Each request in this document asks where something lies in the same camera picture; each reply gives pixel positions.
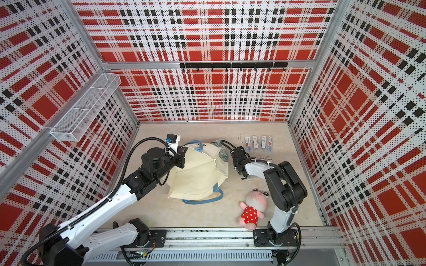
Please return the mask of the cream canvas tote bag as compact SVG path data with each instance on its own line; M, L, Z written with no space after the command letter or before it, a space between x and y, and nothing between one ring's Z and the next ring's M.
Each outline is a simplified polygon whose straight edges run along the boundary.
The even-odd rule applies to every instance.
M219 140L212 143L191 141L186 148L184 168L171 170L166 184L168 197L187 205L216 202L224 197L220 186L229 177L229 156Z

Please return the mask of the clear compass set case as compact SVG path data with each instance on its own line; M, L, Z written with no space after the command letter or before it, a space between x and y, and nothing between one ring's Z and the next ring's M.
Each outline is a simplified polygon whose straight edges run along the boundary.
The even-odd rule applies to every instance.
M258 150L260 148L258 137L257 136L253 136L252 139L253 139L253 148L254 148L254 150Z
M262 149L266 149L266 144L267 144L267 136L266 135L262 135L261 136L261 148Z
M272 138L272 136L266 136L266 150L269 153L272 152L272 145L273 145L273 138Z
M252 152L252 141L250 136L245 137L245 149L248 153Z
M274 161L273 161L273 159L270 157L270 156L266 156L265 157L265 160L267 161L267 162L270 162L270 163L273 163Z

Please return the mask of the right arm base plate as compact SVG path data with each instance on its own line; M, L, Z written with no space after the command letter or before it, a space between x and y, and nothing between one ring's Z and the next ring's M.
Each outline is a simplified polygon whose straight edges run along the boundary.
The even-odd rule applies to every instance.
M298 231L288 229L283 233L276 233L272 229L256 229L253 231L256 247L297 247Z

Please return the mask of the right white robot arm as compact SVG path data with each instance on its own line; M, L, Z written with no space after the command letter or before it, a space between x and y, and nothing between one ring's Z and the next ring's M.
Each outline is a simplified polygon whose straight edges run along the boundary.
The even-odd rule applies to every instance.
M250 157L241 146L232 149L230 154L234 169L243 176L243 180L255 176L266 181L268 194L275 205L273 217L267 225L268 238L274 245L282 244L291 228L298 226L293 219L307 197L307 188L287 161L274 164Z

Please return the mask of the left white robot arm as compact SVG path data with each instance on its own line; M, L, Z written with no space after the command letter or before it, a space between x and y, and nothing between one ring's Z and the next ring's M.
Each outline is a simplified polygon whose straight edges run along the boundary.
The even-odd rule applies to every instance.
M126 177L120 186L105 199L96 203L74 218L59 226L48 224L40 234L39 241L21 258L21 265L30 265L29 257L38 252L44 266L81 266L94 248L89 236L103 223L126 207L142 199L156 188L158 181L174 167L184 168L187 147L168 151L151 148L142 156L142 165Z

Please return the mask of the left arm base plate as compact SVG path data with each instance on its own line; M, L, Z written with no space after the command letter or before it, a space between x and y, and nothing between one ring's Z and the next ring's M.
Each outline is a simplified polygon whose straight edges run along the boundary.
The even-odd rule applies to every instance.
M167 230L164 229L154 229L143 232L139 236L136 245L138 247L146 248L162 248L166 240Z

